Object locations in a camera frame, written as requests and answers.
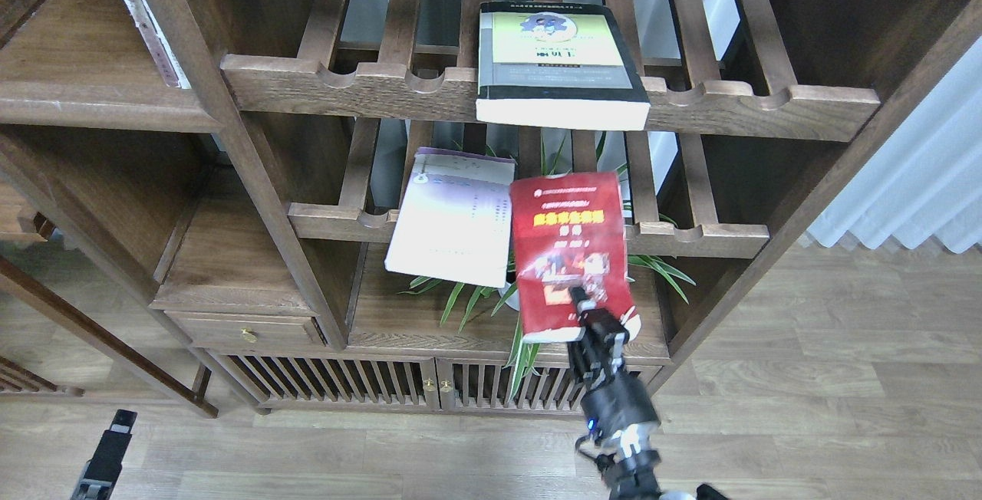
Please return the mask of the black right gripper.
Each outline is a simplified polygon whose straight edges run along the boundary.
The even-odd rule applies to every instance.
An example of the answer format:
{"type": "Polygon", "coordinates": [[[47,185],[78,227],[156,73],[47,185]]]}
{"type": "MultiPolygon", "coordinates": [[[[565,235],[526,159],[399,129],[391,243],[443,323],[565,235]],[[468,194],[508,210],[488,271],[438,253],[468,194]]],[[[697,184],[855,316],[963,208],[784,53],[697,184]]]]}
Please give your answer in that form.
{"type": "Polygon", "coordinates": [[[573,287],[572,300],[582,335],[568,343],[569,367],[583,385],[580,406],[587,420],[587,439],[606,453],[639,455],[653,452],[650,436],[661,422],[645,385],[624,366],[627,328],[606,308],[573,287]]]}

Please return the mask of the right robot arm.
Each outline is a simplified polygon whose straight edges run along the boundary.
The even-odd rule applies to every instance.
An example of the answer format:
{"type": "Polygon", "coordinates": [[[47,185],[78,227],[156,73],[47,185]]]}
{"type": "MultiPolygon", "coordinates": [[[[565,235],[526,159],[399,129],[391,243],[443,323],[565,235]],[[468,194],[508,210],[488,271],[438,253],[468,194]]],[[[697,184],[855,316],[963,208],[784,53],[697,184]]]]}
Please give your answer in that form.
{"type": "Polygon", "coordinates": [[[611,499],[723,499],[708,483],[694,495],[663,490],[654,475],[661,457],[650,436],[660,425],[645,385],[625,367],[628,330],[606,308],[589,300],[582,287],[571,289],[582,326],[568,343],[569,367],[582,385],[580,406],[587,433],[575,441],[576,452],[596,466],[611,499]]]}

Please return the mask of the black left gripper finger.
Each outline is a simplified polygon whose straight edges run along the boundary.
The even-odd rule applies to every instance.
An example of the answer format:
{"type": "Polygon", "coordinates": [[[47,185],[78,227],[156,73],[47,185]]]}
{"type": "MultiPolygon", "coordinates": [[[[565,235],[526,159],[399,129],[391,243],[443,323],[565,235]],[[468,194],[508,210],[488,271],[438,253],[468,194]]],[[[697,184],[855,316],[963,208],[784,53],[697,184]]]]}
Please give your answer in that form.
{"type": "Polygon", "coordinates": [[[110,499],[122,472],[122,461],[132,438],[137,412],[117,410],[101,435],[94,454],[84,464],[71,499],[110,499]]]}

